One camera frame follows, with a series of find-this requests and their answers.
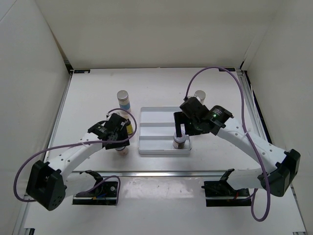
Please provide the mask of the short spice jar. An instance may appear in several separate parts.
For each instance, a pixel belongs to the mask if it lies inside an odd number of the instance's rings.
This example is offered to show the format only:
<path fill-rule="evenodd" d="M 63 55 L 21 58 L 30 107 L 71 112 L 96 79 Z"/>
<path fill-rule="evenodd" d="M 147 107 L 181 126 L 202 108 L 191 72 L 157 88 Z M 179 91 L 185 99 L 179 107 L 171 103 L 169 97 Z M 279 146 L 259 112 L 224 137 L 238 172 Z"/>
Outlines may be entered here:
<path fill-rule="evenodd" d="M 129 148 L 127 146 L 119 147 L 115 150 L 120 156 L 126 156 L 129 153 Z"/>
<path fill-rule="evenodd" d="M 178 150 L 189 149 L 190 147 L 190 139 L 185 134 L 185 132 L 181 132 L 181 137 L 178 137 L 176 133 L 173 136 L 173 148 Z"/>

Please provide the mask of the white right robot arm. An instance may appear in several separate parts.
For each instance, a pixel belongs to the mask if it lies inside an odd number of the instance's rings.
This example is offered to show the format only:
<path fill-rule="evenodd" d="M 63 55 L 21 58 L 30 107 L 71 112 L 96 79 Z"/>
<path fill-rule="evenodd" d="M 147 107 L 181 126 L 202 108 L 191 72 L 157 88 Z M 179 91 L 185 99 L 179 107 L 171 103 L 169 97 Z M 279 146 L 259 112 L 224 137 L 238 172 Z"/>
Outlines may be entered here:
<path fill-rule="evenodd" d="M 299 152 L 294 149 L 286 151 L 248 132 L 230 111 L 221 106 L 209 110 L 201 105 L 196 112 L 175 112 L 174 120 L 179 136 L 211 133 L 233 144 L 260 165 L 251 170 L 227 170 L 220 180 L 213 182 L 224 195 L 230 196 L 243 188 L 264 188 L 271 195 L 282 197 L 298 173 Z"/>

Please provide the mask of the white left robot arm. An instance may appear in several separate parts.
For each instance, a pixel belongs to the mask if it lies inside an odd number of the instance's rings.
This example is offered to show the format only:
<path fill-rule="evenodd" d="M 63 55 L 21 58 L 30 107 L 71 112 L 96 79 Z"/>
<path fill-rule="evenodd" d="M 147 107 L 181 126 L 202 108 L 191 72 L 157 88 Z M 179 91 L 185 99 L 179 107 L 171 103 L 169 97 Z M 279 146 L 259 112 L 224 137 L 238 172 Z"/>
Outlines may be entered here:
<path fill-rule="evenodd" d="M 104 178 L 95 171 L 86 170 L 73 176 L 72 171 L 92 154 L 102 149 L 128 146 L 128 119 L 96 123 L 80 141 L 67 145 L 67 150 L 47 162 L 38 160 L 32 166 L 26 193 L 48 211 L 56 209 L 69 196 L 98 196 L 102 193 Z"/>

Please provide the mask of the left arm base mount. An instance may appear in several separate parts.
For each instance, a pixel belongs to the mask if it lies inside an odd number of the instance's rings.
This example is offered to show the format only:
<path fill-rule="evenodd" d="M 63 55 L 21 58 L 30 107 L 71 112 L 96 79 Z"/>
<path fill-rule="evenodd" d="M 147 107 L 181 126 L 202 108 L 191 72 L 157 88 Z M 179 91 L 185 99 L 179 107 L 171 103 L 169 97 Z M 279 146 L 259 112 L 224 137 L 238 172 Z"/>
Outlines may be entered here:
<path fill-rule="evenodd" d="M 95 186 L 99 185 L 87 193 L 75 195 L 72 200 L 73 205 L 116 206 L 118 204 L 121 188 L 121 180 L 118 176 L 112 175 L 104 178 L 91 170 L 84 173 L 94 178 Z"/>

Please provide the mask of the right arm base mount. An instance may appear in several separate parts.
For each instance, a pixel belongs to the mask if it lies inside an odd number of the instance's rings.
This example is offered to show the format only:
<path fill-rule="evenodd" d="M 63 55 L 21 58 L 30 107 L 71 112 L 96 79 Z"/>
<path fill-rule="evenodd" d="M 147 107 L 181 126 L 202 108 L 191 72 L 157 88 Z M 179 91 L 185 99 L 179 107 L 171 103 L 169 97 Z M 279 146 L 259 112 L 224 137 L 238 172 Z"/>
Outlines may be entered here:
<path fill-rule="evenodd" d="M 234 169 L 227 170 L 218 181 L 204 181 L 207 207 L 250 207 L 252 196 L 249 189 L 233 189 L 227 182 Z"/>

